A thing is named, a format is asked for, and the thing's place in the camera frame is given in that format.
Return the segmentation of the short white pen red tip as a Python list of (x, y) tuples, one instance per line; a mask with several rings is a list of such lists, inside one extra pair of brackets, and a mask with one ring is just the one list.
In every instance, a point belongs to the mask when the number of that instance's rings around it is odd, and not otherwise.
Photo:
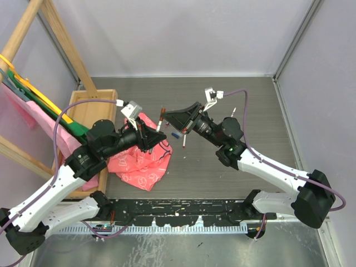
[(183, 136), (183, 144), (182, 147), (185, 148), (186, 146), (186, 135)]

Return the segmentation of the white pen brown cap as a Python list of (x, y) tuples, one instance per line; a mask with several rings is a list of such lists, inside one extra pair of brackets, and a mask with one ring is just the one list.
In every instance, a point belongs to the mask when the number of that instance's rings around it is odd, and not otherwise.
[(160, 128), (161, 128), (161, 125), (162, 125), (162, 120), (160, 120), (157, 124), (157, 128), (156, 128), (156, 131), (159, 132), (160, 131)]

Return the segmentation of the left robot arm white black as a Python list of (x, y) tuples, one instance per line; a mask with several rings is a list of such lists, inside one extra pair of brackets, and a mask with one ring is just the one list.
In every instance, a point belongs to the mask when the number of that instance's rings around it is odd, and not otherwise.
[(77, 221), (110, 217), (112, 204), (99, 190), (77, 204), (53, 208), (105, 169), (110, 157), (132, 147), (146, 152), (166, 139), (140, 118), (136, 121), (137, 127), (125, 125), (119, 132), (110, 120), (95, 122), (86, 133), (87, 143), (75, 149), (50, 180), (18, 206), (1, 209), (1, 232), (19, 255), (36, 250), (55, 231)]

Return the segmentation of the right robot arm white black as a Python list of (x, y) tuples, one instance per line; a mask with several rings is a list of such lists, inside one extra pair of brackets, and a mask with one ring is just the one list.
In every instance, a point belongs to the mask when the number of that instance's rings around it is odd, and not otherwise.
[(224, 166), (258, 176), (282, 190), (252, 191), (244, 205), (248, 218), (257, 219), (270, 212), (288, 214), (318, 229), (332, 210), (335, 193), (323, 172), (294, 169), (249, 147), (241, 140), (244, 133), (236, 118), (225, 117), (216, 124), (198, 102), (182, 110), (166, 111), (162, 118), (181, 133), (194, 131), (218, 147), (215, 154)]

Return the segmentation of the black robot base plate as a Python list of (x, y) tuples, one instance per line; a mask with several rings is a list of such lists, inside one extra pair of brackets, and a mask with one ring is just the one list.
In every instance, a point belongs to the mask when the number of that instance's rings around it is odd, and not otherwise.
[(112, 199), (106, 217), (95, 216), (86, 221), (110, 221), (117, 226), (159, 227), (239, 226), (248, 220), (260, 221), (263, 215), (243, 201), (233, 199)]

